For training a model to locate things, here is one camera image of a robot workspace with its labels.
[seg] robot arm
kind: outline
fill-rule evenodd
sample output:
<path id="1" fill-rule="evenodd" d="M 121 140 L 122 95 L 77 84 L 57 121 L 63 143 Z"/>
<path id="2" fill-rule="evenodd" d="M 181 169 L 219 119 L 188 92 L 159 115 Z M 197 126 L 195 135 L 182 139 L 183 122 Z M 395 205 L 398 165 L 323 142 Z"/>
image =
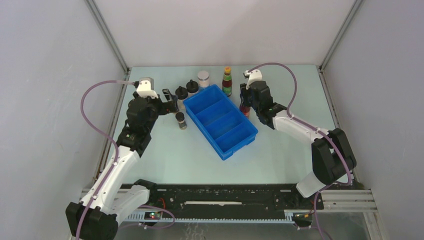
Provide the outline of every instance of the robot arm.
<path id="1" fill-rule="evenodd" d="M 335 152 L 331 151 L 331 145 L 324 137 L 318 131 L 295 121 L 294 116 L 288 114 L 285 106 L 273 101 L 270 88 L 262 80 L 260 70 L 245 71 L 244 77 L 248 78 L 248 81 L 240 85 L 242 104 L 245 107 L 252 107 L 260 122 L 271 129 L 287 133 L 300 142 L 311 145 L 312 172 L 296 184 L 296 191 L 303 198 L 310 197 L 346 174 L 340 158 Z M 349 170 L 352 170 L 356 166 L 356 159 L 346 134 L 339 128 L 327 130 L 317 127 L 317 129 L 334 142 Z"/>
<path id="2" fill-rule="evenodd" d="M 79 203 L 71 202 L 66 208 L 66 218 L 74 237 L 81 215 L 90 199 L 93 201 L 89 205 L 80 232 L 80 237 L 85 240 L 113 239 L 118 226 L 125 218 L 134 209 L 149 201 L 149 184 L 136 183 L 123 197 L 117 200 L 115 197 L 125 175 L 138 162 L 152 139 L 150 132 L 158 117 L 178 111 L 177 97 L 168 89 L 163 89 L 167 102 L 162 102 L 153 90 L 153 79 L 149 77 L 140 79 L 135 83 L 135 87 L 134 99 L 128 103 L 125 126 L 116 141 L 118 161 L 115 161 L 114 157 L 109 159 L 90 191 Z"/>

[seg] black bottle cap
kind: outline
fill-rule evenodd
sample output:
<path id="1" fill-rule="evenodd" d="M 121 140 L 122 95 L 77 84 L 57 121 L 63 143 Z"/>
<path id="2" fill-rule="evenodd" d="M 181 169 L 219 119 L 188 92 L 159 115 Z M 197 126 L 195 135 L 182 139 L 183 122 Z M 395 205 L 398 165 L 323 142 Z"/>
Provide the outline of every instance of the black bottle cap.
<path id="1" fill-rule="evenodd" d="M 185 87 L 179 86 L 175 90 L 175 95 L 178 96 L 178 99 L 184 100 L 189 96 L 189 93 L 187 92 L 187 89 Z"/>
<path id="2" fill-rule="evenodd" d="M 185 85 L 185 87 L 187 88 L 187 91 L 191 94 L 194 94 L 199 90 L 199 84 L 196 81 L 193 81 L 193 79 L 187 82 L 187 85 Z"/>
<path id="3" fill-rule="evenodd" d="M 175 114 L 175 118 L 176 118 L 176 120 L 178 121 L 178 122 L 182 122 L 182 121 L 184 121 L 184 113 L 182 113 L 182 112 L 177 112 L 176 114 Z"/>

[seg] gray wall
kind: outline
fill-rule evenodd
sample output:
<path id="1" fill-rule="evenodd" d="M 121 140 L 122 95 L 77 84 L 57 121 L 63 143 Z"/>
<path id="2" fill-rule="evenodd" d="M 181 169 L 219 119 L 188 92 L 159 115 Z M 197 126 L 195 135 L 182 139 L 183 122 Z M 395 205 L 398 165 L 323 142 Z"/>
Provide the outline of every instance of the gray wall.
<path id="1" fill-rule="evenodd" d="M 124 73 L 83 0 L 0 1 L 0 236 L 66 239 L 65 208 L 91 182 L 104 139 L 84 91 Z M 106 130 L 119 86 L 86 99 Z"/>
<path id="2" fill-rule="evenodd" d="M 391 239 L 422 239 L 424 1 L 367 0 L 325 77 Z"/>
<path id="3" fill-rule="evenodd" d="M 130 67 L 320 64 L 355 0 L 98 0 Z"/>

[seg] blue plastic tray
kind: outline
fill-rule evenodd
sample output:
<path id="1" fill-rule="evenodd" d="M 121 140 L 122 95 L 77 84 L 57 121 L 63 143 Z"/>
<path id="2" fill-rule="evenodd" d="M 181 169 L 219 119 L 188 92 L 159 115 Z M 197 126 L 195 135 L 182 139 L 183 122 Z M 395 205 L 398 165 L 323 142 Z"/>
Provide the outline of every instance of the blue plastic tray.
<path id="1" fill-rule="evenodd" d="M 222 160 L 255 140 L 258 130 L 217 86 L 184 102 L 187 114 Z"/>

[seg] wire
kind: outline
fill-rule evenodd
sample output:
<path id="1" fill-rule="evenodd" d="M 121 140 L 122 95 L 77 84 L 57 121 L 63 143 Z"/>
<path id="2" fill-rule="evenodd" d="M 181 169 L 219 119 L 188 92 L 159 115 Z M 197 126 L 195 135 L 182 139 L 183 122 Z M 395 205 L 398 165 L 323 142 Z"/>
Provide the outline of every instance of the wire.
<path id="1" fill-rule="evenodd" d="M 310 226 L 310 227 L 309 226 L 302 226 L 302 227 L 300 227 L 296 223 L 294 224 L 294 226 L 297 228 L 297 230 L 310 230 L 310 229 L 318 230 L 318 227 L 316 227 L 316 226 Z M 322 232 L 328 237 L 328 239 L 333 240 L 333 238 L 331 237 L 331 235 L 327 231 L 322 230 Z"/>
<path id="2" fill-rule="evenodd" d="M 96 132 L 98 132 L 99 134 L 101 134 L 102 136 L 106 137 L 109 141 L 111 141 L 111 143 L 113 144 L 113 146 L 115 147 L 115 157 L 113 162 L 117 162 L 118 161 L 118 155 L 119 155 L 119 151 L 118 151 L 118 145 L 117 143 L 114 141 L 114 139 L 109 136 L 107 133 L 105 133 L 104 131 L 98 129 L 96 126 L 94 126 L 92 124 L 92 122 L 87 118 L 85 112 L 84 112 L 84 101 L 86 100 L 87 95 L 89 94 L 89 92 L 91 90 L 93 90 L 94 88 L 103 85 L 103 84 L 125 84 L 125 85 L 134 85 L 133 82 L 128 82 L 128 81 L 122 81 L 122 80 L 108 80 L 108 81 L 101 81 L 98 82 L 96 84 L 94 84 L 93 86 L 91 86 L 89 89 L 87 89 L 87 91 L 84 92 L 84 94 L 82 95 L 81 98 L 81 103 L 80 103 L 80 110 L 81 110 L 81 115 L 84 118 L 84 120 L 87 122 L 87 124 L 93 128 Z M 81 234 L 81 228 L 83 227 L 83 221 L 84 218 L 87 215 L 87 212 L 89 211 L 89 208 L 91 206 L 91 204 L 94 201 L 93 196 L 97 196 L 97 194 L 99 193 L 101 187 L 103 186 L 103 184 L 106 182 L 107 178 L 109 177 L 109 175 L 111 174 L 112 170 L 114 169 L 115 165 L 111 165 L 109 167 L 109 169 L 107 170 L 107 173 L 104 175 L 103 179 L 100 181 L 100 183 L 98 184 L 97 188 L 94 190 L 93 195 L 90 197 L 90 200 L 88 201 L 87 205 L 84 208 L 84 211 L 82 211 L 82 215 L 79 218 L 79 222 L 78 222 L 78 226 L 76 227 L 76 234 L 75 234 L 75 239 L 76 240 L 80 240 L 80 234 Z"/>
<path id="3" fill-rule="evenodd" d="M 266 62 L 266 63 L 263 63 L 263 64 L 260 64 L 260 65 L 257 65 L 257 66 L 255 66 L 255 67 L 253 67 L 252 69 L 250 69 L 249 70 L 249 72 L 252 72 L 253 70 L 255 70 L 255 69 L 258 69 L 258 68 L 260 68 L 260 67 L 263 67 L 263 66 L 268 66 L 268 65 L 277 65 L 277 66 L 280 66 L 280 67 L 283 67 L 283 68 L 285 68 L 290 74 L 291 74 L 291 76 L 293 77 L 293 81 L 294 81 L 294 93 L 293 93 L 293 96 L 291 97 L 291 100 L 290 100 L 290 102 L 288 103 L 288 105 L 287 105 L 287 115 L 291 118 L 291 119 L 293 119 L 293 120 L 295 120 L 296 122 L 298 122 L 298 123 L 300 123 L 301 125 L 304 125 L 304 126 L 306 126 L 307 128 L 310 128 L 311 130 L 313 130 L 313 131 L 315 131 L 316 133 L 319 133 L 320 135 L 322 135 L 324 138 L 325 138 L 325 140 L 327 140 L 329 143 L 330 143 L 330 145 L 332 146 L 332 148 L 334 149 L 334 151 L 336 152 L 336 154 L 337 154 L 337 156 L 338 156 L 338 158 L 340 159 L 340 161 L 341 161 L 341 164 L 343 165 L 343 167 L 344 167 L 344 170 L 346 171 L 346 174 L 347 174 L 347 182 L 346 183 L 344 183 L 344 182 L 339 182 L 339 181 L 337 181 L 336 183 L 337 184 L 339 184 L 339 185 L 343 185 L 343 186 L 350 186 L 351 184 L 352 184 L 352 176 L 351 176 L 351 171 L 349 170 L 349 168 L 348 168 L 348 165 L 346 164 L 346 161 L 345 161 L 345 159 L 343 158 L 343 155 L 342 155 L 342 153 L 340 152 L 340 150 L 337 148 L 337 146 L 334 144 L 334 142 L 324 133 L 324 132 L 322 132 L 319 128 L 317 128 L 317 127 L 314 127 L 314 126 L 312 126 L 312 125 L 310 125 L 309 123 L 307 123 L 307 122 L 305 122 L 305 121 L 303 121 L 303 120 L 301 120 L 301 119 L 299 119 L 299 118 L 297 118 L 297 117 L 295 117 L 294 115 L 292 115 L 291 113 L 290 113 L 290 107 L 292 106 L 292 104 L 293 104 L 293 102 L 295 101 L 295 97 L 296 97 L 296 94 L 297 94 L 297 92 L 298 92 L 298 80 L 296 79 L 296 76 L 295 76 L 295 74 L 293 73 L 293 71 L 288 67 L 288 66 L 286 66 L 286 65 L 284 65 L 284 64 L 281 64 L 281 63 L 278 63 L 278 62 Z M 331 185 L 327 185 L 327 186 L 325 186 L 325 187 L 323 187 L 321 190 L 319 190 L 319 191 L 317 191 L 316 193 L 315 193 L 315 198 L 314 198 L 314 200 L 313 200 L 313 213 L 316 213 L 317 212 L 317 199 L 318 199 L 318 195 L 319 195 L 319 193 L 321 192 L 321 191 L 323 191 L 323 190 L 325 190 L 325 189 L 327 189 L 327 188 L 329 188 Z M 323 229 L 321 229 L 321 227 L 320 227 L 320 223 L 319 223 L 319 221 L 318 221 L 318 214 L 315 214 L 315 221 L 316 221 L 316 229 L 318 229 L 318 232 L 319 232 L 319 234 L 321 235 L 321 238 L 322 239 L 325 239 L 324 238 L 324 234 L 327 234 L 328 235 L 328 237 L 330 238 L 330 239 L 332 239 L 331 238 L 331 236 L 325 231 L 325 230 L 323 230 Z"/>
<path id="4" fill-rule="evenodd" d="M 165 200 L 163 197 L 159 198 L 163 203 L 163 209 L 167 209 L 167 205 L 165 204 Z"/>
<path id="5" fill-rule="evenodd" d="M 166 228 L 171 227 L 175 223 L 175 220 L 176 220 L 175 216 L 172 214 L 172 212 L 170 212 L 170 211 L 168 211 L 164 208 L 160 208 L 160 207 L 157 207 L 157 206 L 149 206 L 149 205 L 141 205 L 139 208 L 155 209 L 155 210 L 159 210 L 161 212 L 165 212 L 165 213 L 167 213 L 171 216 L 172 222 L 168 225 L 165 225 L 165 226 L 148 226 L 148 225 L 145 225 L 141 222 L 137 222 L 137 223 L 131 223 L 131 224 L 127 224 L 125 226 L 121 226 L 119 229 L 125 229 L 125 228 L 128 228 L 128 227 L 134 227 L 134 226 L 143 227 L 143 228 L 147 228 L 147 229 L 166 229 Z"/>

